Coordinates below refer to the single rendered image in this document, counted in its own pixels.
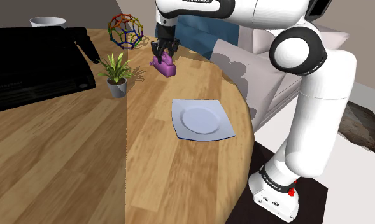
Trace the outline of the white square plate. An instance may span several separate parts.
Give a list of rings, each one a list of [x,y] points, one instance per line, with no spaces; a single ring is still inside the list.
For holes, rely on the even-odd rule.
[[[219,100],[173,99],[171,116],[179,139],[220,141],[236,136]]]

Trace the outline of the brown rug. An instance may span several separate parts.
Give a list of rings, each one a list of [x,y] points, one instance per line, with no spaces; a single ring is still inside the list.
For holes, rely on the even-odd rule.
[[[349,142],[375,153],[375,113],[348,101],[338,132]]]

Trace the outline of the round wooden table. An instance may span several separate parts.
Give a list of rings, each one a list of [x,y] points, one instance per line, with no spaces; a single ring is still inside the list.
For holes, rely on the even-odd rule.
[[[254,135],[245,100],[186,48],[177,75],[127,50],[135,76],[116,99],[95,89],[0,112],[0,224],[225,224],[244,190]],[[173,99],[217,99],[235,137],[179,139]]]

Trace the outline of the purple teapot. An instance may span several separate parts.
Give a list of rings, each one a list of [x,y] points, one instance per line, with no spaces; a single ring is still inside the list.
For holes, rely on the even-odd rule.
[[[150,65],[167,78],[176,75],[176,66],[167,52],[163,52],[161,63],[156,56],[153,56]]]

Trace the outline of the dark robot stand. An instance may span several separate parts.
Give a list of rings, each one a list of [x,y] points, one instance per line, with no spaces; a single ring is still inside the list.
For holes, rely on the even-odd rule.
[[[299,178],[294,196],[285,194],[290,202],[298,202],[298,211],[285,222],[279,216],[287,210],[285,201],[262,179],[259,170],[271,159],[273,152],[256,142],[253,146],[249,180],[225,224],[322,224],[328,188],[314,179]]]

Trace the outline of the white bowl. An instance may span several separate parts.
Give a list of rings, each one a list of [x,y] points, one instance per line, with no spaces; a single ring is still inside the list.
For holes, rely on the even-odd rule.
[[[67,20],[60,17],[34,17],[31,18],[30,23],[33,27],[48,27],[48,26],[60,26],[63,28],[66,28],[66,22]]]

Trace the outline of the multicoloured wireframe ball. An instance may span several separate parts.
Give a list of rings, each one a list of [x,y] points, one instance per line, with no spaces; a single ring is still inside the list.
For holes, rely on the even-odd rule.
[[[133,49],[143,39],[143,26],[137,17],[121,13],[108,23],[110,41],[122,49]]]

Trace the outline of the pale sofa with blue throw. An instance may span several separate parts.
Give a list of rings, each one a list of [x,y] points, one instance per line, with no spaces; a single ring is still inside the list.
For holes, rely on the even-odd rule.
[[[280,47],[308,37],[315,42],[310,53],[322,53],[308,74],[279,71],[284,59]],[[298,98],[291,132],[337,132],[351,93],[357,60],[332,48],[323,34],[305,18],[284,31],[241,27],[228,22],[182,15],[176,24],[180,44],[216,64],[238,87],[258,130],[294,97]]]

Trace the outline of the large black flat appliance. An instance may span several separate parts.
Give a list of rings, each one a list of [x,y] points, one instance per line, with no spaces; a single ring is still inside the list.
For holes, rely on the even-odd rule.
[[[95,88],[89,62],[66,28],[0,28],[0,111]]]

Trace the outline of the black elongated block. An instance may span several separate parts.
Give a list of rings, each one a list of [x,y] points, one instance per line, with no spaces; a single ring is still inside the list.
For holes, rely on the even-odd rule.
[[[93,42],[88,36],[87,29],[85,27],[67,27],[66,32],[93,63],[99,63],[100,56]]]

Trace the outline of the green potted plant grey pot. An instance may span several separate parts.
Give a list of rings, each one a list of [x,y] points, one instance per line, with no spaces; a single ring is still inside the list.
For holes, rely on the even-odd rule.
[[[129,66],[130,60],[123,60],[123,53],[120,53],[115,59],[114,53],[108,55],[108,59],[97,59],[97,62],[103,66],[105,72],[100,72],[97,75],[100,77],[107,77],[106,83],[113,97],[125,97],[127,93],[127,79],[131,78],[134,73]]]

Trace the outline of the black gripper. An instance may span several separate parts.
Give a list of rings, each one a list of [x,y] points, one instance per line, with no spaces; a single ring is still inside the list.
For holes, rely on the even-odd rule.
[[[157,25],[158,40],[151,42],[153,55],[158,61],[162,60],[163,47],[168,47],[170,57],[178,51],[179,39],[175,39],[176,26]]]

